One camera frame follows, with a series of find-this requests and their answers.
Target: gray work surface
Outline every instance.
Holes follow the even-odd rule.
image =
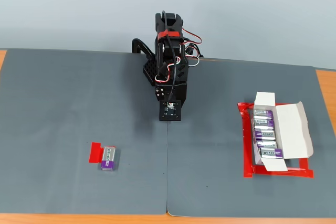
[[[238,102],[257,91],[302,101],[314,179],[243,177]],[[202,217],[336,217],[336,140],[313,67],[201,61],[190,68],[182,121],[168,123],[168,212]],[[298,160],[292,160],[298,167]]]
[[[144,55],[18,50],[0,78],[0,212],[335,217],[336,141],[315,70],[201,61],[181,122],[160,122]],[[257,91],[302,101],[315,178],[243,178],[238,102]],[[168,200],[167,200],[168,133]],[[115,145],[115,172],[89,164],[91,142]]]
[[[18,50],[0,80],[0,212],[164,214],[167,123],[143,55]],[[119,164],[89,164],[91,142]]]

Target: red tape marker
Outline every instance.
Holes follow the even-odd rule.
[[[89,163],[100,163],[103,158],[104,148],[100,147],[100,143],[92,142]]]
[[[285,105],[286,103],[277,103],[276,105]],[[279,175],[279,176],[297,176],[305,178],[314,178],[314,171],[309,169],[308,159],[299,158],[299,168],[287,167],[288,171],[269,172],[263,165],[253,164],[252,149],[252,130],[250,115],[248,109],[253,109],[254,103],[238,103],[238,108],[243,122],[243,158],[244,158],[244,178],[252,178],[253,174]]]

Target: battery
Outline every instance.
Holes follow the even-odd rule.
[[[255,119],[269,119],[273,120],[272,110],[253,110]]]
[[[266,119],[254,119],[254,128],[258,130],[274,130],[274,121]]]
[[[261,140],[257,141],[258,148],[277,148],[277,143],[275,141]]]
[[[115,152],[116,152],[115,146],[104,147],[103,158],[101,160],[100,169],[113,170]]]
[[[254,137],[256,140],[275,140],[274,131],[254,130]]]
[[[265,158],[283,158],[282,149],[260,148],[260,155]]]

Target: wooden table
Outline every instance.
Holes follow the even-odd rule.
[[[6,51],[0,51],[0,69],[4,61]],[[316,70],[329,117],[336,132],[336,71]],[[196,218],[173,217],[165,215],[53,215],[53,214],[0,214],[0,224],[55,224],[55,223],[81,223],[81,224],[133,224],[133,223],[336,223],[336,219],[305,219],[305,218]]]

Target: robotic arm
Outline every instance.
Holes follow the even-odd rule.
[[[183,20],[178,14],[157,13],[155,16],[155,54],[139,39],[133,39],[132,52],[146,54],[147,63],[143,73],[152,86],[155,86],[155,96],[160,102],[159,120],[180,121],[181,107],[186,99],[188,69],[196,66],[202,57],[197,44],[201,38],[183,29]],[[182,31],[197,37],[201,42],[194,42],[183,37]],[[197,63],[189,64],[189,58],[195,58]]]

